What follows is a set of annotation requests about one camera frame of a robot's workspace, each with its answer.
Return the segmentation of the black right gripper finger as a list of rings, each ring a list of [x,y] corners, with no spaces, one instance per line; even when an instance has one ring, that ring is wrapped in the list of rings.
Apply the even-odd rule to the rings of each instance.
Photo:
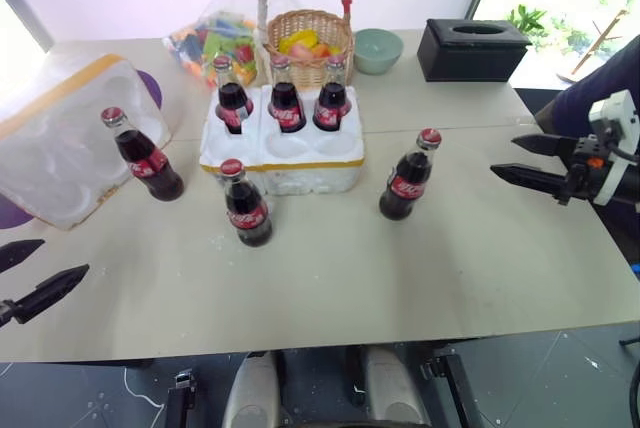
[[[511,142],[531,153],[561,159],[570,158],[576,147],[575,138],[545,133],[517,136]]]
[[[570,198],[563,176],[518,163],[494,164],[490,170],[512,185],[543,192],[555,199]]]

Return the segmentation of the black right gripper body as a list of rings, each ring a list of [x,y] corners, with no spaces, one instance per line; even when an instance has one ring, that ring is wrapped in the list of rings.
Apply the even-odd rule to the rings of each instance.
[[[567,205],[573,198],[594,201],[609,175],[610,150],[595,135],[561,137],[559,157],[567,168],[557,201]]]

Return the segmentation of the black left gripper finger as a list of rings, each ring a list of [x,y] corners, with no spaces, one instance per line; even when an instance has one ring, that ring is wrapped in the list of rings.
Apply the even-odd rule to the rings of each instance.
[[[0,247],[0,272],[4,273],[21,264],[44,243],[43,239],[26,239],[2,245]]]
[[[88,264],[62,270],[47,278],[16,302],[13,318],[25,324],[69,294],[84,278]]]

